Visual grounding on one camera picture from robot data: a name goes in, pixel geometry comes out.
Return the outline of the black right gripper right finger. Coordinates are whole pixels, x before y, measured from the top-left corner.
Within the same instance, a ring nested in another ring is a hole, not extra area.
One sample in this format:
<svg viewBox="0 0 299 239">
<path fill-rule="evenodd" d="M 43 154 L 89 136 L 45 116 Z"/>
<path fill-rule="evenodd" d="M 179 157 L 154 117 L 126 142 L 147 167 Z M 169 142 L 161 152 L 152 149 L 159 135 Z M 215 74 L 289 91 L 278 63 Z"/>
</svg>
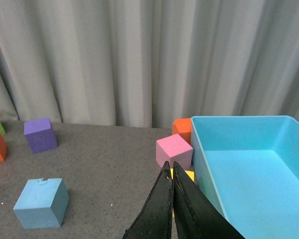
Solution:
<svg viewBox="0 0 299 239">
<path fill-rule="evenodd" d="M 173 209 L 180 239 L 242 239 L 178 162 L 173 163 Z"/>
</svg>

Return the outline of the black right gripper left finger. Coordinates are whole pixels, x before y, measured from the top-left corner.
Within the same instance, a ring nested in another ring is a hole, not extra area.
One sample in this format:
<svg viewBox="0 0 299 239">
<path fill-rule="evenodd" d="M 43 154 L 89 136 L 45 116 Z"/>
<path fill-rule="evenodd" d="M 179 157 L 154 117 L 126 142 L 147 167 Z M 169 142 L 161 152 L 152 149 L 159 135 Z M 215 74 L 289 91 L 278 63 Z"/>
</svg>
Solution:
<svg viewBox="0 0 299 239">
<path fill-rule="evenodd" d="M 124 239 L 169 239 L 172 229 L 173 180 L 166 161 L 143 208 L 125 231 Z"/>
</svg>

